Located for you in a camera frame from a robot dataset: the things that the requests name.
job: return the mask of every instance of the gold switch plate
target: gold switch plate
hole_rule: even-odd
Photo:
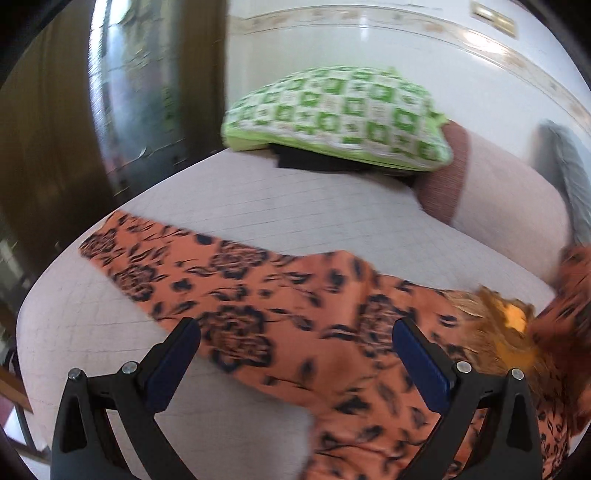
[[[515,38],[517,36],[517,27],[515,25],[515,21],[511,18],[501,15],[492,8],[488,8],[477,2],[470,3],[470,10],[472,12],[472,16],[478,20],[488,23],[510,37]]]

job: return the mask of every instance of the tiled wall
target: tiled wall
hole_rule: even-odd
[[[515,11],[509,12],[501,10],[507,0],[487,3],[509,16],[522,15],[513,40],[471,19],[467,0],[413,2],[428,8],[392,1],[371,2],[380,7],[328,3],[233,0],[228,102],[309,67],[394,66],[429,89],[449,118],[528,163],[538,148],[537,128],[547,118],[571,127],[591,145],[591,92],[556,39],[521,7],[511,4]],[[463,17],[459,4],[465,6]],[[548,65],[558,67],[549,72]]]

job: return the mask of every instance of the blue gripper pad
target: blue gripper pad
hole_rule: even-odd
[[[392,328],[392,347],[413,379],[425,405],[445,414],[450,406],[450,384],[427,350],[401,320]]]
[[[144,402],[151,413],[166,410],[201,342],[196,320],[190,322],[160,361],[145,385]]]

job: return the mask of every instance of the decorative tile border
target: decorative tile border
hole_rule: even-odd
[[[552,76],[512,48],[447,20],[387,7],[320,6],[282,10],[252,18],[229,17],[228,33],[248,35],[310,25],[389,28],[452,44],[533,85],[591,135],[591,114]]]

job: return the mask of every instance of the checkered pillow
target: checkered pillow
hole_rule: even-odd
[[[452,160],[425,88],[391,71],[327,67],[294,73],[227,112],[226,145],[275,143],[382,167],[432,171]]]

